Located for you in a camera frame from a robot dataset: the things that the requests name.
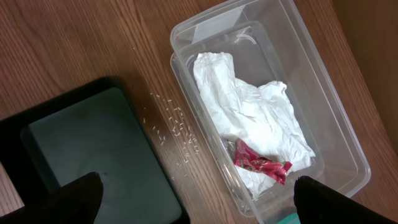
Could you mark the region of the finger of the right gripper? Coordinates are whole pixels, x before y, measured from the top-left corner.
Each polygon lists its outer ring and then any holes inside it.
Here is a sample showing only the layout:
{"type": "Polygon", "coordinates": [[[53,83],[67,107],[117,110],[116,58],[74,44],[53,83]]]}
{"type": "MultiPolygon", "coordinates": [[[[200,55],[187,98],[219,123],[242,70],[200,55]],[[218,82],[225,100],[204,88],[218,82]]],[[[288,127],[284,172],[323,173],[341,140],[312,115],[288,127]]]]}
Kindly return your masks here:
{"type": "Polygon", "coordinates": [[[397,224],[306,175],[295,181],[294,204],[302,224],[397,224]]]}

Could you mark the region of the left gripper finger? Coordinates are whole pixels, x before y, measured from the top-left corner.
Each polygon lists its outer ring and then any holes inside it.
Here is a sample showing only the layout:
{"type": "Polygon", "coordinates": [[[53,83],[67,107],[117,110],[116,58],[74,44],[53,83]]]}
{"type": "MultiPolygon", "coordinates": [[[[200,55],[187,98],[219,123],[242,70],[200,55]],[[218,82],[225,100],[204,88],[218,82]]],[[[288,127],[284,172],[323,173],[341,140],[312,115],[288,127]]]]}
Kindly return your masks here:
{"type": "Polygon", "coordinates": [[[1,217],[1,224],[92,224],[100,209],[103,192],[99,173],[90,172],[50,196],[1,217]]]}

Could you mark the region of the red snack wrapper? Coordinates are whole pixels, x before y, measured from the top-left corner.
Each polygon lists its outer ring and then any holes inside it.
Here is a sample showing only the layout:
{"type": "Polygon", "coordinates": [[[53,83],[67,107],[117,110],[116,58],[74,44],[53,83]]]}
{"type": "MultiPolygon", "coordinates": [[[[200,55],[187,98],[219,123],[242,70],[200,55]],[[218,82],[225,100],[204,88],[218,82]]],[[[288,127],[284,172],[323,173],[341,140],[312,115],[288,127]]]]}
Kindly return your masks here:
{"type": "Polygon", "coordinates": [[[242,139],[235,142],[224,141],[224,145],[233,153],[234,165],[251,172],[262,173],[284,185],[288,171],[292,167],[289,161],[274,162],[251,149],[242,139]]]}

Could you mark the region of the white napkin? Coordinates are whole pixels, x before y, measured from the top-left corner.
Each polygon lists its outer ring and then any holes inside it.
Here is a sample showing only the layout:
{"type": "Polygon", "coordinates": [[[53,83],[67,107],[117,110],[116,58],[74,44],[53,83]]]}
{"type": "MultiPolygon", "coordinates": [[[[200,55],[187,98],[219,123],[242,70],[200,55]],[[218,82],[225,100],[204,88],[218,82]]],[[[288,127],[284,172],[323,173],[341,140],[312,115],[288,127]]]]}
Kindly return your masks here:
{"type": "MultiPolygon", "coordinates": [[[[285,83],[271,81],[256,87],[236,78],[233,57],[224,52],[198,54],[193,74],[222,139],[242,139],[274,162],[289,161],[288,174],[310,167],[315,153],[295,118],[285,83]]],[[[235,167],[254,200],[278,183],[265,174],[235,167]]]]}

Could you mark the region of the teal serving tray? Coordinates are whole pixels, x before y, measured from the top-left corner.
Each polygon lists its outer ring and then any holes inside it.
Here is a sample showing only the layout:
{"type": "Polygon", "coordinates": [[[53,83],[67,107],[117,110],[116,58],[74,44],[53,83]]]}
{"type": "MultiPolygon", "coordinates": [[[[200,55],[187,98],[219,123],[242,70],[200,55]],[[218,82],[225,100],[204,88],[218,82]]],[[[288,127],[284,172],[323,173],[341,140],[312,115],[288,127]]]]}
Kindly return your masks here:
{"type": "Polygon", "coordinates": [[[292,213],[285,218],[283,218],[277,224],[300,224],[299,216],[297,213],[292,213]]]}

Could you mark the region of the black plastic tray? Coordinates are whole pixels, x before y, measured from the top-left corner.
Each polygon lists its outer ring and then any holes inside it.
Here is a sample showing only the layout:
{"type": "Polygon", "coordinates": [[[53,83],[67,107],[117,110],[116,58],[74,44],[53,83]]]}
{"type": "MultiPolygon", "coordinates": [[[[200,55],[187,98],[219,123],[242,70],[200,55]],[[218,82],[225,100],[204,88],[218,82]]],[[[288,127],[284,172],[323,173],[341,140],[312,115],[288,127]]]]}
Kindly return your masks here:
{"type": "Polygon", "coordinates": [[[96,223],[189,223],[121,82],[104,77],[1,121],[1,163],[26,207],[96,172],[96,223]]]}

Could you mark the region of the clear plastic bin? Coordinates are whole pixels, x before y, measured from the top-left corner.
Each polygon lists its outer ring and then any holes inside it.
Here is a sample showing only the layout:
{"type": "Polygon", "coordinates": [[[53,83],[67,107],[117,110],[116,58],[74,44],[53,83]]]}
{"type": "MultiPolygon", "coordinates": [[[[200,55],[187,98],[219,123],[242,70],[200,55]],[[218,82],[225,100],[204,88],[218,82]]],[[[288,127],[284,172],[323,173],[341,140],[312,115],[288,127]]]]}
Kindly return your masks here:
{"type": "Polygon", "coordinates": [[[176,25],[171,66],[234,202],[298,222],[295,181],[353,196],[371,169],[292,1],[226,1],[176,25]]]}

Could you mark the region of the scattered rice grains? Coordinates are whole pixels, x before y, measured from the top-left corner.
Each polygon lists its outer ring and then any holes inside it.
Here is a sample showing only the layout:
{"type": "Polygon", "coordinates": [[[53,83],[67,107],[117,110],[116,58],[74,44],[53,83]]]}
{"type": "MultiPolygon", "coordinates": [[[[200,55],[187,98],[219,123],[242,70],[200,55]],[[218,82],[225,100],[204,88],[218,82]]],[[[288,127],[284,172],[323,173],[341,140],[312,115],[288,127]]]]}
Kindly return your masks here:
{"type": "Polygon", "coordinates": [[[170,179],[187,178],[198,149],[191,112],[172,69],[144,51],[133,48],[137,72],[131,80],[132,104],[170,179]]]}

